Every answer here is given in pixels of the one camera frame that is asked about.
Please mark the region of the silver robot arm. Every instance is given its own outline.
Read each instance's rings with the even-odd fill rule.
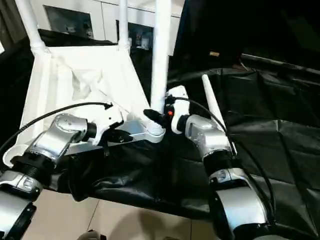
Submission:
[[[266,206],[239,161],[232,158],[225,132],[215,121],[198,115],[184,121],[184,135],[197,146],[209,178],[213,194],[209,206],[218,237],[232,240],[241,226],[267,224]]]
[[[0,177],[0,239],[23,237],[36,211],[33,202],[51,182],[51,174],[71,143],[94,138],[97,126],[70,114],[57,115],[22,156],[12,159],[13,168]]]

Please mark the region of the black tarp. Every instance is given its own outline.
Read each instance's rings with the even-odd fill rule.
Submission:
[[[79,42],[70,36],[66,43],[42,36],[48,46],[70,45],[73,41],[78,45],[97,43]],[[134,52],[132,59],[149,96],[150,52]],[[19,126],[32,62],[28,41],[0,55],[4,116],[1,123],[5,126],[1,142]],[[271,178],[277,223],[318,238],[320,84],[314,80],[317,78],[230,68],[207,72],[232,137],[251,151]],[[168,87],[183,84],[190,99],[206,104],[200,76],[197,72],[181,74],[171,78]],[[206,116],[193,106],[190,111]],[[244,166],[267,192],[252,160],[238,145],[237,150]],[[60,166],[58,191],[72,191],[79,200],[92,196],[192,219],[210,219],[208,180],[198,151],[183,136],[168,132],[159,144],[141,141],[115,146],[109,149],[107,157],[104,152],[95,151],[65,164]]]

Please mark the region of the black cable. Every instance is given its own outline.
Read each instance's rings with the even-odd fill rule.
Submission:
[[[269,194],[270,194],[270,204],[272,207],[272,212],[273,212],[273,217],[276,214],[276,210],[277,210],[277,206],[276,206],[276,196],[275,196],[275,192],[273,190],[272,184],[266,174],[266,172],[264,171],[263,167],[261,166],[261,164],[257,161],[257,159],[252,155],[252,153],[245,147],[245,145],[240,142],[240,141],[236,141],[233,139],[233,141],[236,144],[239,144],[242,149],[249,155],[249,157],[252,159],[252,161],[254,162],[255,166],[258,168],[258,171],[260,172],[261,176],[263,177],[267,188],[269,190]]]
[[[15,132],[11,137],[8,138],[7,141],[4,142],[4,144],[2,144],[2,146],[0,146],[0,153],[2,153],[2,151],[4,150],[4,148],[12,141],[14,140],[15,137],[17,137],[20,133],[22,133],[23,131],[25,131],[27,128],[31,127],[33,124],[35,124],[36,122],[41,121],[42,119],[45,119],[51,115],[60,113],[62,111],[68,110],[68,109],[73,109],[73,108],[77,108],[80,106],[86,106],[86,105],[101,105],[104,106],[105,109],[109,108],[111,105],[105,102],[82,102],[82,103],[77,103],[77,104],[73,104],[73,105],[69,105],[69,106],[65,106],[59,109],[56,109],[54,111],[48,112],[40,117],[37,117],[36,119],[28,122],[26,125],[24,125],[23,127],[21,127],[17,132]]]
[[[226,129],[226,127],[222,124],[222,122],[217,118],[216,115],[214,115],[211,111],[209,111],[205,106],[203,106],[202,104],[198,103],[197,101],[194,101],[192,99],[189,99],[189,98],[185,98],[185,97],[175,97],[175,96],[172,96],[172,95],[169,95],[167,97],[167,99],[171,99],[171,100],[184,100],[184,101],[188,101],[194,105],[197,105],[199,108],[203,109],[204,111],[206,111],[216,122],[217,124],[222,128],[222,130],[225,132],[225,135],[226,137],[229,139],[229,143],[230,143],[230,147],[231,147],[231,152],[232,152],[232,155],[235,157],[237,155],[237,152],[236,152],[236,149],[235,149],[235,146],[233,145],[233,143],[231,142],[230,140],[230,136],[229,136],[229,133]]]

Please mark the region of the beige floor tile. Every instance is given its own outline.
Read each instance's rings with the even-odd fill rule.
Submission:
[[[218,240],[212,227],[212,223],[192,220],[191,240]]]
[[[108,240],[190,240],[191,220],[110,201],[99,201],[90,224]]]
[[[75,202],[69,194],[44,190],[23,240],[76,240],[87,231],[98,201]]]

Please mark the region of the white pole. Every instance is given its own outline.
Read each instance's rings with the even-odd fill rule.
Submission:
[[[226,127],[224,118],[222,117],[214,90],[212,89],[209,77],[207,74],[202,75],[202,82],[203,82],[203,87],[205,91],[205,96],[206,96],[206,101],[208,102],[209,110],[212,112],[218,120],[223,124],[224,127]]]
[[[31,51],[33,53],[45,51],[46,45],[40,38],[38,23],[30,0],[15,0],[15,3],[20,13],[26,33],[30,39]]]
[[[119,5],[119,47],[130,51],[128,37],[128,0],[120,0]]]
[[[152,53],[151,108],[164,113],[167,91],[169,42],[170,42],[171,0],[156,0],[155,28]],[[147,126],[151,135],[164,135],[165,130],[151,121]]]

